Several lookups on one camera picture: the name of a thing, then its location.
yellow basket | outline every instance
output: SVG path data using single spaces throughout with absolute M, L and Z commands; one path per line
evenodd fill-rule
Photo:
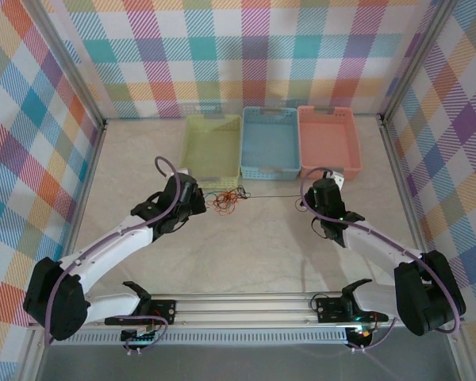
M 240 115 L 189 115 L 181 167 L 206 189 L 238 186 L 241 155 Z

white floor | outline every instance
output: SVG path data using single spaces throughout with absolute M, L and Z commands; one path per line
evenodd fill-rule
M 409 227 L 373 117 L 357 117 L 363 170 L 346 182 L 343 200 L 384 233 L 412 244 Z M 165 180 L 157 155 L 178 164 L 184 120 L 111 121 L 86 205 L 77 248 L 95 241 Z M 297 194 L 299 180 L 242 180 L 253 195 Z M 110 288 L 132 280 L 153 294 L 193 292 L 339 291 L 362 278 L 393 280 L 361 255 L 319 238 L 296 198 L 253 198 L 227 217 L 213 210 L 193 216 L 116 266 L 99 282 Z

plastic storage tray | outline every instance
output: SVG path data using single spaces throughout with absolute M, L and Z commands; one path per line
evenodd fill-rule
M 352 110 L 348 107 L 298 107 L 301 174 L 328 167 L 352 180 L 362 170 L 362 154 Z M 314 172 L 310 178 L 320 178 Z
M 201 188 L 226 189 L 240 177 L 240 115 L 189 115 L 181 167 Z
M 294 180 L 300 171 L 296 109 L 244 108 L 244 179 Z

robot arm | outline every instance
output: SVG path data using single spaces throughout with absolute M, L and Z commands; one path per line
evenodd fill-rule
M 190 216 L 206 212 L 205 199 L 194 178 L 178 173 L 181 192 L 175 207 L 158 221 L 145 225 L 160 216 L 173 203 L 176 195 L 175 177 L 171 176 L 162 192 L 138 204 L 117 228 L 80 252 L 64 257 L 60 262 L 42 259 L 33 269 L 23 308 L 45 326 L 48 299 L 60 276 L 75 262 L 63 277 L 56 291 L 51 316 L 50 334 L 65 340 L 86 323 L 117 315 L 148 315 L 151 296 L 134 282 L 124 282 L 106 294 L 88 294 L 91 287 L 122 260 L 155 242 L 163 234 L 172 233 L 178 223 Z M 98 248 L 91 250 L 97 243 Z M 81 255 L 88 252 L 84 259 Z
M 411 256 L 406 255 L 409 252 L 421 259 L 439 277 L 459 315 L 466 312 L 465 302 L 443 254 L 437 251 L 422 253 L 377 234 L 377 230 L 364 217 L 346 211 L 339 185 L 328 174 L 325 176 L 327 177 L 313 183 L 305 194 L 305 200 L 310 209 L 328 218 L 317 218 L 326 238 L 373 261 L 395 280 L 395 286 L 378 285 L 371 279 L 359 280 L 342 290 L 342 297 L 338 302 L 325 301 L 325 307 L 336 308 L 336 312 L 344 313 L 348 319 L 354 320 L 368 314 L 367 311 L 400 318 L 418 336 L 458 319 L 441 287 Z

pink basket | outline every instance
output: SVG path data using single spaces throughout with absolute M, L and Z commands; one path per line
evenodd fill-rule
M 301 177 L 315 167 L 328 167 L 353 180 L 362 170 L 355 119 L 349 107 L 298 107 Z M 320 172 L 311 179 L 321 177 Z

